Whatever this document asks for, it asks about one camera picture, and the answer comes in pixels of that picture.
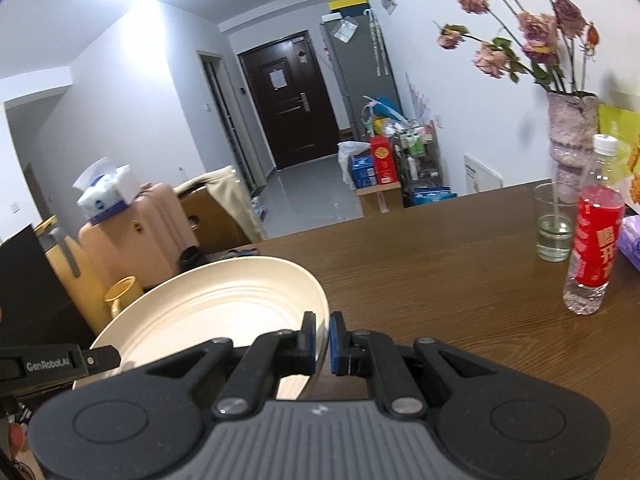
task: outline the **bouquet of flowers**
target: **bouquet of flowers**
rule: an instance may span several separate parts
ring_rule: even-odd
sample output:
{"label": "bouquet of flowers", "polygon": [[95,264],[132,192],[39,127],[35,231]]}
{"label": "bouquet of flowers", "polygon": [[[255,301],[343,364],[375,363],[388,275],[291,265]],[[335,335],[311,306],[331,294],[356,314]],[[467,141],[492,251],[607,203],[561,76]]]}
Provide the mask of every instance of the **bouquet of flowers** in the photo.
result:
{"label": "bouquet of flowers", "polygon": [[[490,14],[500,24],[508,38],[498,37],[490,41],[473,36],[464,25],[438,26],[438,44],[447,50],[457,48],[466,40],[478,41],[480,49],[474,61],[482,72],[495,78],[508,74],[514,83],[522,74],[530,75],[548,92],[584,95],[587,60],[592,59],[600,43],[600,35],[593,22],[587,24],[580,9],[571,0],[549,0],[549,14],[531,14],[519,0],[500,0],[506,10],[518,20],[522,38],[518,38],[494,12],[492,4],[497,0],[458,0],[468,14]],[[568,54],[569,66],[562,68],[559,45],[562,41]],[[525,59],[516,52],[517,46]],[[576,76],[576,57],[582,51],[582,81]]]}

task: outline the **pink rose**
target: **pink rose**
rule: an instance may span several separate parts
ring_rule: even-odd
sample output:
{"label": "pink rose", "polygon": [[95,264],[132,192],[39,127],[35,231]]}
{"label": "pink rose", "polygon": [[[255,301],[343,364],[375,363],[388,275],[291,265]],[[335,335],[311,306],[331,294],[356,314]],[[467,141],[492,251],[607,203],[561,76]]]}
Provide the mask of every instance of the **pink rose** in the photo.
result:
{"label": "pink rose", "polygon": [[554,10],[558,16],[558,25],[570,40],[582,36],[587,22],[571,0],[556,0]]}
{"label": "pink rose", "polygon": [[490,50],[488,43],[483,43],[477,52],[474,65],[482,72],[500,79],[504,75],[504,66],[507,63],[507,55],[501,50]]}
{"label": "pink rose", "polygon": [[560,64],[558,56],[558,48],[555,45],[536,44],[533,41],[527,41],[522,47],[524,55],[533,62],[542,65]]}
{"label": "pink rose", "polygon": [[558,20],[549,14],[534,16],[528,12],[518,15],[520,30],[527,41],[533,41],[538,45],[558,45]]}
{"label": "pink rose", "polygon": [[490,10],[487,0],[458,0],[458,3],[468,14],[486,14]]}
{"label": "pink rose", "polygon": [[460,43],[465,41],[462,34],[456,30],[443,30],[437,40],[437,43],[445,50],[453,50],[457,48]]}

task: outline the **doorway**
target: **doorway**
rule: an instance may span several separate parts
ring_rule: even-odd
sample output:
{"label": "doorway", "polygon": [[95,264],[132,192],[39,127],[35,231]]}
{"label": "doorway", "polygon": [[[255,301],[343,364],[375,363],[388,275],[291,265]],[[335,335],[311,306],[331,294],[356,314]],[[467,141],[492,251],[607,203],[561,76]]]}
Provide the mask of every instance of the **doorway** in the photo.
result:
{"label": "doorway", "polygon": [[266,186],[267,181],[244,122],[231,79],[221,57],[200,54],[200,59],[225,130],[226,140],[236,161],[236,170],[249,193],[255,196]]}
{"label": "doorway", "polygon": [[47,204],[47,200],[44,197],[44,193],[42,192],[40,183],[36,178],[36,174],[33,172],[31,164],[27,164],[23,173],[24,179],[27,181],[29,191],[31,191],[31,197],[33,197],[33,201],[35,202],[36,209],[38,210],[38,213],[40,213],[42,221],[47,221],[53,216],[53,214],[51,213],[51,209],[49,209],[49,204]]}
{"label": "doorway", "polygon": [[279,170],[337,153],[338,124],[308,31],[239,57]]}

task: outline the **refrigerator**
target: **refrigerator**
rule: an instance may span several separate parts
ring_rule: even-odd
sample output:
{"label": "refrigerator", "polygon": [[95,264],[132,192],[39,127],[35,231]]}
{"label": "refrigerator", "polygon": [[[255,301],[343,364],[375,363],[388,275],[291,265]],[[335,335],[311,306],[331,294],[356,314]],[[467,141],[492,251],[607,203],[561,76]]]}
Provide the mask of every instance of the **refrigerator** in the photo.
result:
{"label": "refrigerator", "polygon": [[357,139],[365,139],[367,130],[362,123],[361,114],[367,100],[363,95],[373,98],[384,96],[398,110],[402,111],[402,108],[391,66],[389,66],[389,75],[385,74],[380,45],[378,50],[381,75],[378,76],[376,72],[377,63],[369,28],[369,18],[356,16],[353,19],[358,22],[358,28],[349,43],[334,36],[334,31],[340,25],[340,20],[321,23],[320,28],[324,43],[329,50],[329,57],[338,80],[344,106],[347,108],[353,135]]}

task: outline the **purple package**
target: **purple package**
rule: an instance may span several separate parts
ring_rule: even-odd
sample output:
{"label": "purple package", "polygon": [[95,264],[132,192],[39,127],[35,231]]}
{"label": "purple package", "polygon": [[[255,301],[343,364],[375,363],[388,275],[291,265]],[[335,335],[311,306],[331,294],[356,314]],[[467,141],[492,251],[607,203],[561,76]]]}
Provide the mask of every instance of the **purple package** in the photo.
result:
{"label": "purple package", "polygon": [[622,221],[618,248],[634,267],[640,270],[640,216],[629,216]]}

